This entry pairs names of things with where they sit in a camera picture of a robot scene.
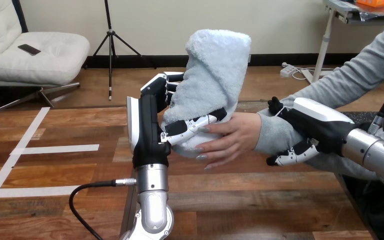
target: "person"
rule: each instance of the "person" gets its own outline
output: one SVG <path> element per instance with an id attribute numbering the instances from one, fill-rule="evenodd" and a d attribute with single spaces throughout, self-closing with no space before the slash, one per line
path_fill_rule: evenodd
<path id="1" fill-rule="evenodd" d="M 357 100 L 382 82 L 384 82 L 384 31 L 344 66 L 336 68 L 331 74 L 282 99 L 281 102 L 286 107 L 292 107 L 295 98 L 303 97 L 335 109 Z M 228 122 L 210 124 L 200 131 L 224 135 L 220 139 L 196 146 L 196 151 L 200 154 L 197 159 L 209 161 L 206 169 L 231 162 L 247 151 L 276 155 L 290 149 L 303 139 L 303 136 L 288 122 L 272 116 L 268 109 L 258 113 L 235 113 Z M 376 135 L 384 139 L 382 129 Z M 322 171 L 363 180 L 378 180 L 375 172 L 334 153 L 319 154 L 306 163 Z M 369 216 L 372 224 L 375 221 L 373 218 L 373 214 Z M 377 215 L 377 218 L 384 221 L 384 217 Z M 380 235 L 384 236 L 384 228 L 382 229 L 382 226 L 380 228 Z"/>

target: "towel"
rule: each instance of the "towel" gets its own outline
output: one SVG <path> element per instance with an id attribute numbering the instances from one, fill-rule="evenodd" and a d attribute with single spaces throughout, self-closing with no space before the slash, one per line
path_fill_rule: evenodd
<path id="1" fill-rule="evenodd" d="M 248 67 L 251 38 L 229 30 L 199 30 L 186 43 L 189 60 L 183 81 L 171 97 L 163 116 L 164 126 L 179 120 L 205 116 L 225 108 L 230 120 L 238 103 Z M 197 145 L 220 138 L 219 134 L 199 133 L 186 142 L 173 146 L 182 156 L 194 158 Z"/>

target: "black cable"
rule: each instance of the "black cable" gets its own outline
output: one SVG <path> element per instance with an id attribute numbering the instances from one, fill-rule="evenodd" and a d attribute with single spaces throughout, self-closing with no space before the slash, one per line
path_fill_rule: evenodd
<path id="1" fill-rule="evenodd" d="M 89 224 L 80 216 L 80 214 L 77 212 L 77 210 L 74 208 L 73 205 L 73 199 L 74 196 L 83 189 L 87 188 L 98 188 L 98 187 L 115 187 L 116 186 L 116 180 L 111 181 L 97 181 L 93 183 L 84 184 L 81 186 L 78 186 L 74 191 L 71 193 L 70 198 L 68 199 L 68 205 L 70 206 L 70 209 L 74 216 L 83 224 L 83 226 L 89 230 L 89 232 L 95 236 L 96 239 L 103 240 L 103 238 L 91 227 Z"/>

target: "power strip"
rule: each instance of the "power strip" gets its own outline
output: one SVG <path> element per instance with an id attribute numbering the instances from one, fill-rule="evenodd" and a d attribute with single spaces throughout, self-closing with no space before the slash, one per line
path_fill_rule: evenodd
<path id="1" fill-rule="evenodd" d="M 297 71 L 297 68 L 292 65 L 287 65 L 284 69 L 280 70 L 280 76 L 289 78 Z"/>

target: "gray sleeve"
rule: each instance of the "gray sleeve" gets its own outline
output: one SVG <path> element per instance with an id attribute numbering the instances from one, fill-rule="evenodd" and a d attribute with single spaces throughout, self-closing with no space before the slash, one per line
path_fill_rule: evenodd
<path id="1" fill-rule="evenodd" d="M 315 100 L 331 108 L 352 103 L 384 81 L 384 32 L 365 47 L 358 56 L 331 74 L 301 91 L 281 100 L 292 107 L 295 98 Z M 261 132 L 255 150 L 275 155 L 300 142 L 303 137 L 285 120 L 271 116 L 268 109 L 258 114 L 261 117 Z M 320 154 L 307 162 L 320 170 L 342 173 L 353 177 L 371 179 L 369 172 L 353 161 L 334 154 Z"/>

